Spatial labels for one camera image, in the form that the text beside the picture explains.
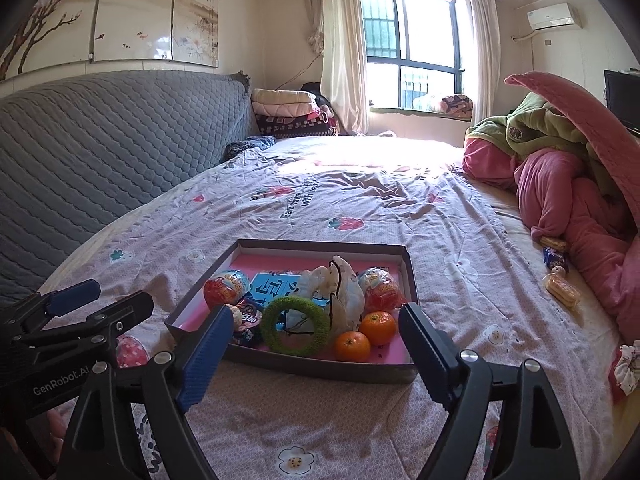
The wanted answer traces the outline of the large orange tangerine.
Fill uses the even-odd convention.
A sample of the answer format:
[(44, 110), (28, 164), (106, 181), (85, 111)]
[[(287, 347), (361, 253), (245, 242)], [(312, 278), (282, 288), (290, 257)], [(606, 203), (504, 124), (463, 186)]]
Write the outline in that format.
[(375, 311), (361, 320), (359, 331), (369, 339), (372, 346), (384, 346), (397, 334), (397, 323), (390, 312)]

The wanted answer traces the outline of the small orange tangerine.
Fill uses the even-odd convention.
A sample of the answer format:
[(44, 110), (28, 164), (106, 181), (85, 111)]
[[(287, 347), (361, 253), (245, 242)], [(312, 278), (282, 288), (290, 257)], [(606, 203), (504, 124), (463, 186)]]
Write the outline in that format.
[(333, 353), (337, 361), (364, 363), (369, 361), (371, 344), (365, 334), (351, 330), (336, 337)]

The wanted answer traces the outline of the white floral scrunchie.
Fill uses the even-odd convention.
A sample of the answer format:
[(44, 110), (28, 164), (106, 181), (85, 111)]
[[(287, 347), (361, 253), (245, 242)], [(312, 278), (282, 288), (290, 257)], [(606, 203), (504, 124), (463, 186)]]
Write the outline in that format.
[(622, 344), (612, 364), (613, 386), (624, 396), (630, 396), (639, 385), (639, 344), (639, 339), (633, 344)]

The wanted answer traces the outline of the red white surprise egg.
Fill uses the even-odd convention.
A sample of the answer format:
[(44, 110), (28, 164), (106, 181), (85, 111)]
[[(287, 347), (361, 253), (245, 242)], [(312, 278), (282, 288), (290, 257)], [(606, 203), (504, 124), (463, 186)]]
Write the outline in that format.
[(237, 304), (250, 291), (250, 281), (240, 270), (222, 271), (203, 286), (204, 300), (210, 310), (224, 304)]

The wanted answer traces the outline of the pink patterned bed sheet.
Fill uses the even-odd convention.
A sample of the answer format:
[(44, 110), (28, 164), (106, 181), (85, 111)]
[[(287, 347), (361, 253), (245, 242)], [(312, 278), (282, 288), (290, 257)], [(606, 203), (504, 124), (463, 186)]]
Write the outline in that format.
[[(93, 278), (101, 302), (143, 289), (155, 302), (134, 330), (149, 352), (172, 345), (164, 319), (236, 240), (404, 246), (430, 321), (484, 359), (537, 360), (570, 428), (582, 478), (610, 468), (611, 395), (602, 356), (544, 289), (536, 248), (521, 248), (492, 201), (434, 141), (284, 141), (206, 170), (126, 214), (78, 248), (46, 289)], [(412, 479), (446, 418), (422, 382), (329, 382), (225, 362), (189, 413), (223, 479)]]

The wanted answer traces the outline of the blue snack packet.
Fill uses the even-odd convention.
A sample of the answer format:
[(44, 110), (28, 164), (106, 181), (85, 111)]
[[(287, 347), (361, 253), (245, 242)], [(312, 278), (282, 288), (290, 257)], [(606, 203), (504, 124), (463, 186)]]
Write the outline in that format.
[(262, 310), (250, 297), (228, 304), (233, 318), (232, 342), (241, 347), (256, 348), (262, 343)]

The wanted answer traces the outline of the grey quilted headboard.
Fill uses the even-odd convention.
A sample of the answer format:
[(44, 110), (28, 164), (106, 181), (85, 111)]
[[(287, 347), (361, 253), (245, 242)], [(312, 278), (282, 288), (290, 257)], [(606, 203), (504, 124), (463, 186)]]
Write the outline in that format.
[(255, 131), (250, 77), (121, 70), (1, 100), (1, 303), (35, 292), (111, 222)]

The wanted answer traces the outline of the blue card with characters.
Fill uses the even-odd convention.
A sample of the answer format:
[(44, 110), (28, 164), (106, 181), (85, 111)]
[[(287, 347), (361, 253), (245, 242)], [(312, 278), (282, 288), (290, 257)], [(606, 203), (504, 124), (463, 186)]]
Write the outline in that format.
[[(296, 295), (299, 279), (300, 275), (294, 273), (257, 273), (250, 281), (250, 301), (264, 313), (273, 299)], [(289, 335), (311, 335), (314, 326), (306, 314), (282, 311), (278, 314), (276, 329)]]

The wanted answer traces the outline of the wrapped biscuit snack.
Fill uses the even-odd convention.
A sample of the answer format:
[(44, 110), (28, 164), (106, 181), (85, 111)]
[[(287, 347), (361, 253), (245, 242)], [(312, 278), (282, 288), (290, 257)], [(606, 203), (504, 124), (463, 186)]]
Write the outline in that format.
[(544, 287), (570, 311), (575, 311), (582, 299), (582, 293), (559, 273), (547, 274), (544, 277)]

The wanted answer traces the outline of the small blue snack pack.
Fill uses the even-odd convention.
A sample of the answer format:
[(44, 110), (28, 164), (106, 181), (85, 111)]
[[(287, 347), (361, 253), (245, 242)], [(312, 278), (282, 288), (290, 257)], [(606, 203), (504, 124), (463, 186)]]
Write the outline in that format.
[(565, 275), (568, 270), (565, 255), (552, 247), (544, 248), (544, 265), (550, 273)]

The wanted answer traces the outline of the red egg in wrapper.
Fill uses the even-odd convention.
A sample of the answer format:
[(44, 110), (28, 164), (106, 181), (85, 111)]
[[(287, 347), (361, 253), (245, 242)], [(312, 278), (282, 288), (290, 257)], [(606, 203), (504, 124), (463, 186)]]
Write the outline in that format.
[(406, 297), (393, 279), (392, 274), (378, 266), (366, 269), (358, 274), (358, 284), (364, 297), (364, 310), (393, 312), (399, 309)]

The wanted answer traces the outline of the shallow brown cardboard box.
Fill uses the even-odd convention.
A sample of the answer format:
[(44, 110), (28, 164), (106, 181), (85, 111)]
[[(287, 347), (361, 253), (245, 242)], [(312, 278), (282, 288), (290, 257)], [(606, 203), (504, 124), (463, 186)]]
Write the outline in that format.
[[(401, 245), (237, 240), (198, 278), (168, 315), (165, 324), (175, 340), (181, 340), (186, 333), (196, 330), (209, 312), (202, 286), (220, 271), (236, 269), (249, 278), (259, 273), (299, 274), (328, 263), (335, 255), (344, 258), (355, 272), (371, 266), (389, 270), (406, 300), (418, 300), (411, 259), (408, 250)], [(331, 350), (322, 352), (317, 359), (284, 356), (270, 352), (263, 344), (256, 348), (229, 344), (224, 358), (275, 372), (365, 384), (410, 384), (418, 372), (400, 337), (395, 337), (384, 347), (374, 348), (367, 363), (334, 360)]]

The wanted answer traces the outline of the pink crumpled duvet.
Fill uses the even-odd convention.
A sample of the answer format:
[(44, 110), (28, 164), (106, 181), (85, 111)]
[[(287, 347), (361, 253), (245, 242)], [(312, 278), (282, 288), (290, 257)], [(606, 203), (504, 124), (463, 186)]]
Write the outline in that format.
[(586, 162), (543, 148), (520, 162), (487, 141), (468, 139), (462, 159), (471, 178), (515, 193), (534, 240), (562, 238), (570, 261), (626, 344), (639, 338), (639, 143), (595, 96), (544, 72), (506, 77), (542, 96), (588, 139), (617, 184), (604, 195)]

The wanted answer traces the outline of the dark cloth by headboard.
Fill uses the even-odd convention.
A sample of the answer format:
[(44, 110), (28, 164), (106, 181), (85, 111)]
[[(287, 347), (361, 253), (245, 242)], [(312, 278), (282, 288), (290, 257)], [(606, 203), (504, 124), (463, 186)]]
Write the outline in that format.
[(240, 153), (249, 150), (250, 148), (258, 148), (258, 150), (266, 150), (271, 148), (276, 143), (276, 139), (273, 136), (248, 136), (241, 141), (234, 141), (229, 143), (224, 148), (224, 156), (222, 156), (223, 162), (235, 158)]

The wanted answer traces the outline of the stack of folded blankets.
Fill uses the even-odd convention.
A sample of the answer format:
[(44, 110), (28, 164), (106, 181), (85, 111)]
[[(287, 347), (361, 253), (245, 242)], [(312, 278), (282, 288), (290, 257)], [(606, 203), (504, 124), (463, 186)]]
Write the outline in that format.
[(340, 125), (324, 96), (306, 90), (254, 89), (252, 109), (258, 131), (276, 139), (337, 136)]

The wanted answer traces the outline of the green blanket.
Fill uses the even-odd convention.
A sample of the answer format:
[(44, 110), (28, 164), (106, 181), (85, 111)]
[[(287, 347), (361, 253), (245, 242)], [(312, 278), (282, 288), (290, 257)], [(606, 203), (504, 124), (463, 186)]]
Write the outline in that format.
[(515, 156), (520, 162), (543, 148), (570, 152), (588, 164), (604, 195), (613, 196), (618, 192), (617, 184), (587, 137), (559, 110), (534, 92), (528, 92), (510, 114), (488, 117), (469, 128), (466, 137), (487, 141), (503, 154)]

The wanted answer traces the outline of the pink cushion on windowsill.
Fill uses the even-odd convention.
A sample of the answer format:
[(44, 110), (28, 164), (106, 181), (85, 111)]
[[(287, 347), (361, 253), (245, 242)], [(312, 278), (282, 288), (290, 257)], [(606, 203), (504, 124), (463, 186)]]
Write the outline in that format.
[(473, 118), (473, 107), (472, 100), (461, 93), (445, 96), (439, 102), (439, 109), (442, 114), (467, 120), (468, 122)]

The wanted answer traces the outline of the dark television screen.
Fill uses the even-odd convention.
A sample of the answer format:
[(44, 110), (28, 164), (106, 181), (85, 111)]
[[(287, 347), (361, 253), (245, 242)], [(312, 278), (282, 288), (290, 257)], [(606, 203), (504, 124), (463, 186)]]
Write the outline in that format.
[(605, 101), (608, 109), (628, 129), (639, 135), (640, 77), (634, 74), (606, 70), (604, 72)]

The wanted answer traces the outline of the cream curtain left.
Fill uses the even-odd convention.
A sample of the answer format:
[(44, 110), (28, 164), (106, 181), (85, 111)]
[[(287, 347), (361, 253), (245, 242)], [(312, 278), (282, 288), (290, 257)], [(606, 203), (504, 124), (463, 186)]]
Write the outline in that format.
[(367, 55), (360, 0), (306, 0), (311, 32), (308, 44), (322, 58), (320, 91), (342, 129), (369, 130), (366, 95)]

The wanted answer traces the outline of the white air conditioner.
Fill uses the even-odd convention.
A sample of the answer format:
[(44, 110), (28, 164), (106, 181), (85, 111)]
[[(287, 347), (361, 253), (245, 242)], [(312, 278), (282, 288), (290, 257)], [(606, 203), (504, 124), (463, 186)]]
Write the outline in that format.
[(534, 32), (555, 27), (582, 27), (577, 11), (566, 2), (528, 11), (527, 21)]

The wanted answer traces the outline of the sheer curtain right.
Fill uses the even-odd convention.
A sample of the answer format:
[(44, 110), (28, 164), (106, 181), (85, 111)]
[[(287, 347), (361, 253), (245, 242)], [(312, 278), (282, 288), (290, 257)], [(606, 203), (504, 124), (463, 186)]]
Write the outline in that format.
[(466, 0), (475, 41), (474, 125), (492, 115), (500, 84), (501, 37), (497, 0)]

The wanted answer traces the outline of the floral wall panel art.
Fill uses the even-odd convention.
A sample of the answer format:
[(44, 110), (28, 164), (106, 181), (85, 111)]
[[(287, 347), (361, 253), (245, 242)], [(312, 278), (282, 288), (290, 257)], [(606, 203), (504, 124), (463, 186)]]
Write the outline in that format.
[(1, 55), (3, 79), (75, 62), (218, 64), (218, 0), (38, 0)]

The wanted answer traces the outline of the window with dark frame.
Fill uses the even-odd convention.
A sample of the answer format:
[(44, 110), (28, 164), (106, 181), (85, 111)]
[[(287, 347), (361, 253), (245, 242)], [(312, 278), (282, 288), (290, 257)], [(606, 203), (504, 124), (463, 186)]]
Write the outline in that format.
[(463, 87), (458, 0), (360, 0), (369, 105), (437, 110)]

